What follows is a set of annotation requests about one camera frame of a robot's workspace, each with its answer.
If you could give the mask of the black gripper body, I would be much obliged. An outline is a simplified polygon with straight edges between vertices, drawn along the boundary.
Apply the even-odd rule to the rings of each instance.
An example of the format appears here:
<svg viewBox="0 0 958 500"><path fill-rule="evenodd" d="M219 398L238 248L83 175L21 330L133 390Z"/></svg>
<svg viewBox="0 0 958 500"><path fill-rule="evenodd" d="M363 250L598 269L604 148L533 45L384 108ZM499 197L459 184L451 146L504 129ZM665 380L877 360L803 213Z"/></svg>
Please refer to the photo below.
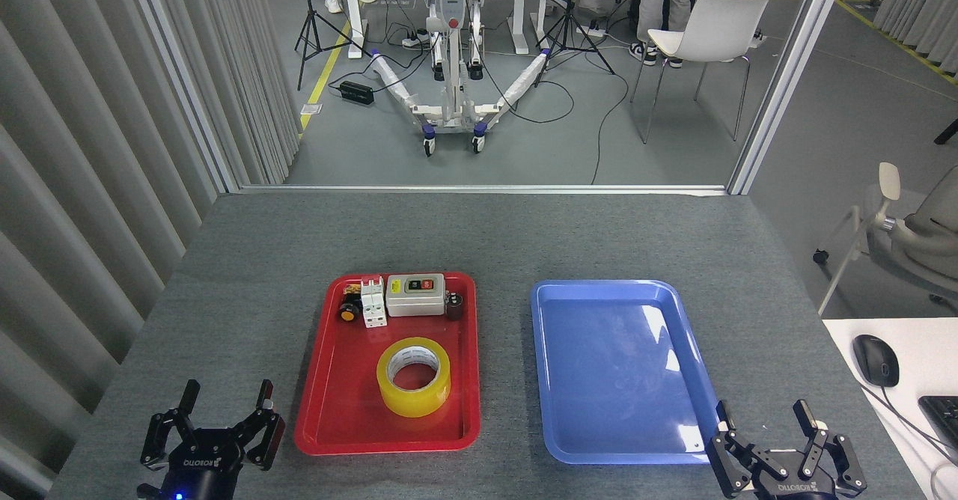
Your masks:
<svg viewBox="0 0 958 500"><path fill-rule="evenodd" d="M825 472L815 472L807 479L791 474L784 480L762 473L751 483L757 499L838 499L835 480Z"/></svg>
<svg viewBox="0 0 958 500"><path fill-rule="evenodd" d="M182 441L168 456L161 499L232 499L244 456L239 429L195 429L198 447Z"/></svg>

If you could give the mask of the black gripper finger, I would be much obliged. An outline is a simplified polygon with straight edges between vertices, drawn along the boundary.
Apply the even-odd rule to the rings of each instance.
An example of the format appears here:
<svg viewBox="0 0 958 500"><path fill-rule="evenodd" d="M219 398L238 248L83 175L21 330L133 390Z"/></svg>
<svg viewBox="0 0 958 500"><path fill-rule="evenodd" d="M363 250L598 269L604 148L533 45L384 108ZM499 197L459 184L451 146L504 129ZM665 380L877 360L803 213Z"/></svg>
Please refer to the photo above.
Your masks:
<svg viewBox="0 0 958 500"><path fill-rule="evenodd" d="M798 478L795 496L859 496L865 491L867 481L858 456L853 451L851 439L832 432L825 422L815 418L805 399L795 401L793 411L808 439L800 457L799 469L794 472ZM834 462L834 477L819 469L824 452Z"/></svg>
<svg viewBox="0 0 958 500"><path fill-rule="evenodd" d="M165 443L168 441L168 434L174 427L177 428L181 441L187 445L189 450L198 450L199 442L196 439L195 428L191 419L189 419L189 415L194 411L194 405L200 390L201 384L195 379L190 379L184 388L177 407L171 408L163 414L153 415L148 425L144 447L141 450L140 462L143 466L155 471L161 469L161 466L167 463Z"/></svg>
<svg viewBox="0 0 958 500"><path fill-rule="evenodd" d="M706 454L723 496L736 498L742 491L755 489L754 482L762 472L778 481L787 479L786 467L738 435L723 400L716 404L716 414L718 426L706 445Z"/></svg>
<svg viewBox="0 0 958 500"><path fill-rule="evenodd" d="M272 393L272 382L269 379L261 381L254 411L231 428L231 435L242 450L263 432L259 445L243 452L245 458L263 472L273 466L285 429L284 419L273 409Z"/></svg>

